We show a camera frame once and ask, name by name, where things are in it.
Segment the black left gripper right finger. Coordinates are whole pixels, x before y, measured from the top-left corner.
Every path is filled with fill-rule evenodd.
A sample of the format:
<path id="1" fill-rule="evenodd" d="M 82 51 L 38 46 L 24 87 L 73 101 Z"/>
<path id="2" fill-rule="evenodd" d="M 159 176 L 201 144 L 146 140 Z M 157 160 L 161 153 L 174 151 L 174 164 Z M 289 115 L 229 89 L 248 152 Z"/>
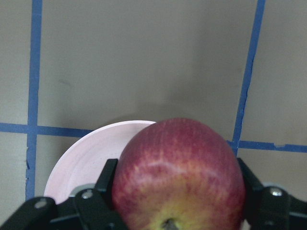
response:
<path id="1" fill-rule="evenodd" d="M 307 203 L 277 185 L 263 185 L 237 158 L 246 188 L 244 220 L 251 230 L 305 230 Z"/>

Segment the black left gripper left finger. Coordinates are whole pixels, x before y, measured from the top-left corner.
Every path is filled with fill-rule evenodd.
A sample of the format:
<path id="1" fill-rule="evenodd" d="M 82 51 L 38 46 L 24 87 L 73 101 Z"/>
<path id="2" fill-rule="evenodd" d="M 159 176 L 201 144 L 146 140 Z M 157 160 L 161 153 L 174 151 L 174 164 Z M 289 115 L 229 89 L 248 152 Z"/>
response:
<path id="1" fill-rule="evenodd" d="M 125 230 L 114 210 L 111 187 L 117 159 L 108 159 L 93 187 L 85 185 L 64 202 L 51 197 L 25 201 L 2 225 L 2 230 Z"/>

